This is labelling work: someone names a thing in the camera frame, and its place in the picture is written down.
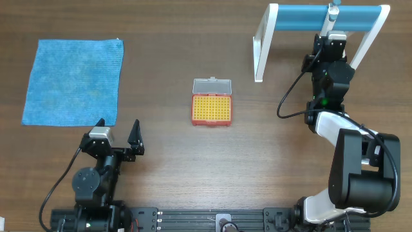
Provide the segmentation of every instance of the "green light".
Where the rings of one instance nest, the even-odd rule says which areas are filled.
[[[322,105],[322,106],[326,106],[328,103],[329,103],[329,99],[326,99],[326,98],[325,98],[325,99],[322,99],[322,100],[321,100],[321,105]]]

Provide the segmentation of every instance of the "yellow grid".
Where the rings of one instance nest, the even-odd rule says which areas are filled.
[[[231,100],[225,96],[193,96],[192,120],[230,121]]]

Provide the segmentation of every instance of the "blue towel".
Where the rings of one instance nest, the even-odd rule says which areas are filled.
[[[123,41],[39,40],[23,125],[114,126]]]

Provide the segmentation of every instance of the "wooden surface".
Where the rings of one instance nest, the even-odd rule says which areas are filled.
[[[278,3],[307,4],[307,1]],[[310,1],[326,5],[330,1]],[[0,216],[7,230],[40,230],[39,207],[89,128],[21,126],[39,39],[124,40],[116,146],[135,119],[146,153],[123,165],[116,199],[163,209],[290,207],[327,187],[334,148],[303,117],[281,120],[276,107],[311,52],[313,32],[276,33],[263,83],[254,83],[252,36],[269,1],[0,1]],[[373,219],[373,231],[408,231],[412,210],[412,2],[390,4],[381,33],[346,95],[351,117],[401,139],[399,207]],[[350,37],[353,57],[362,35]],[[232,79],[233,124],[194,127],[194,78]],[[306,74],[283,113],[303,110]],[[94,166],[81,154],[44,211],[74,205],[71,178]]]

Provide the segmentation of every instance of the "open box lid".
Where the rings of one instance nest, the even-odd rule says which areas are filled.
[[[222,94],[232,95],[232,81],[229,79],[195,79],[193,80],[193,94]]]

